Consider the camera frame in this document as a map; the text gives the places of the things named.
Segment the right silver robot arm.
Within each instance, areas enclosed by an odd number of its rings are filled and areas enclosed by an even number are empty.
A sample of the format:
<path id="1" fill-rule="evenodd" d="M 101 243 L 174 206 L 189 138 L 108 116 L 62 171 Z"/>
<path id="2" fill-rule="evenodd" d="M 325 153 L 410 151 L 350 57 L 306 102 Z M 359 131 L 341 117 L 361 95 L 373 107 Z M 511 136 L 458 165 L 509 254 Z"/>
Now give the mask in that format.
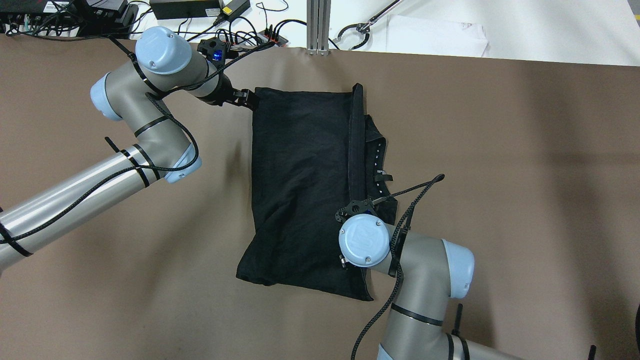
<path id="1" fill-rule="evenodd" d="M 334 215 L 343 264 L 395 277 L 397 284 L 381 312 L 390 310 L 379 360 L 513 360 L 494 348 L 460 335 L 462 305 L 451 332 L 442 328 L 450 299 L 470 290 L 474 255 L 466 247 L 410 230 L 414 206 L 396 226 L 374 210 L 382 199 L 354 200 Z"/>

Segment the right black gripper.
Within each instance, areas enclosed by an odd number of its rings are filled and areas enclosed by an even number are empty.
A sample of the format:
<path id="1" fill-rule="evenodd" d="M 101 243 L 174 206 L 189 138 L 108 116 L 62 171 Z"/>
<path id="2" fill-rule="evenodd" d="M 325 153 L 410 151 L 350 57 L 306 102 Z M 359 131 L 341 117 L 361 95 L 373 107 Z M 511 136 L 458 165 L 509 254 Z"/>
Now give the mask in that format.
<path id="1" fill-rule="evenodd" d="M 367 198 L 350 201 L 347 205 L 338 208 L 334 214 L 334 219 L 338 221 L 338 223 L 345 223 L 349 218 L 361 214 L 376 215 L 372 199 Z"/>

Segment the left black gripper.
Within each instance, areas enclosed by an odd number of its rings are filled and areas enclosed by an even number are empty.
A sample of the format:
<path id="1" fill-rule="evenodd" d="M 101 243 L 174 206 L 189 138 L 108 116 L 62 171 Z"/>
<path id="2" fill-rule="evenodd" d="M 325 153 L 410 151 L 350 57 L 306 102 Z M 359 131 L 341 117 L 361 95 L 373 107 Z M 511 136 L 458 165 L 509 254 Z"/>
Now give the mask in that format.
<path id="1" fill-rule="evenodd" d="M 236 89 L 231 85 L 222 85 L 220 89 L 215 91 L 212 104 L 220 106 L 231 104 L 236 107 L 246 107 L 251 111 L 256 111 L 259 107 L 260 99 L 250 89 Z"/>

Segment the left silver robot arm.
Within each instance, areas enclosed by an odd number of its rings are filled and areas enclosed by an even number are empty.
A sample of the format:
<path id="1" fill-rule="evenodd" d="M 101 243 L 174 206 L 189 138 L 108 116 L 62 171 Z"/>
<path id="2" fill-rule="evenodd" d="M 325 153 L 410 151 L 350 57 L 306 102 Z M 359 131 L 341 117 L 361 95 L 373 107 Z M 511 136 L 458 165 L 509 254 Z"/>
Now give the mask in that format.
<path id="1" fill-rule="evenodd" d="M 91 87 L 94 107 L 122 121 L 136 142 L 34 198 L 1 214 L 0 267 L 12 265 L 159 180 L 175 183 L 199 170 L 194 136 L 171 114 L 164 98 L 186 91 L 205 104 L 255 110 L 258 96 L 236 89 L 224 70 L 230 46 L 187 39 L 163 26 L 142 32 L 129 62 Z"/>

